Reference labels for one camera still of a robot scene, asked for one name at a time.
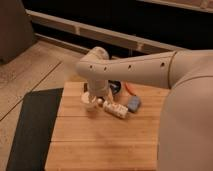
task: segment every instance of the black mat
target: black mat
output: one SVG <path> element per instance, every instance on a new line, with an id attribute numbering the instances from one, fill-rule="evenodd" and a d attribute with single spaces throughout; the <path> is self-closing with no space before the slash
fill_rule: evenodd
<path id="1" fill-rule="evenodd" d="M 25 95 L 7 171 L 44 170 L 62 90 Z"/>

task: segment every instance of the wooden table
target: wooden table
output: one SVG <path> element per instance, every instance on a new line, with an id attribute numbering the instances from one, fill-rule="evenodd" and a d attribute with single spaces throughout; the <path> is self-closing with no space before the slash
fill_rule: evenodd
<path id="1" fill-rule="evenodd" d="M 121 120 L 101 108 L 86 112 L 80 99 L 83 83 L 66 83 L 46 171 L 155 170 L 159 116 L 168 90 L 132 87 L 143 105 Z M 116 100 L 125 104 L 128 97 L 123 90 Z"/>

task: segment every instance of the tile floor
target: tile floor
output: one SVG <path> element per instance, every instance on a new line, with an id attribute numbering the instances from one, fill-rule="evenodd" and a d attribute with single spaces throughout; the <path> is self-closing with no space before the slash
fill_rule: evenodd
<path id="1" fill-rule="evenodd" d="M 38 41 L 9 64 L 0 65 L 0 171 L 6 169 L 25 93 L 63 87 L 75 79 L 75 64 L 82 56 Z"/>

